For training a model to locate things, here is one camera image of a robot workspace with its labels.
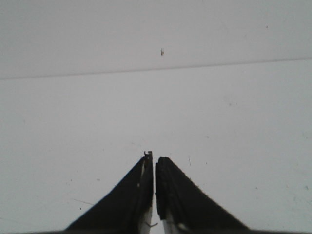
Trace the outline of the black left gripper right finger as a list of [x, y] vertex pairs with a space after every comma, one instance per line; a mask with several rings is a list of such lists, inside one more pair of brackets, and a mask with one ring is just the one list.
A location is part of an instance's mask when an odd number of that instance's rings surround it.
[[205, 195], [168, 157], [155, 167], [156, 206], [166, 231], [246, 231], [240, 220]]

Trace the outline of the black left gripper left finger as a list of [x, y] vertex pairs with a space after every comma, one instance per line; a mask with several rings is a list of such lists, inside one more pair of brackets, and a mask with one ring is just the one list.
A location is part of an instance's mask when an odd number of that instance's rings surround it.
[[153, 153], [138, 163], [67, 231], [149, 231], [154, 194]]

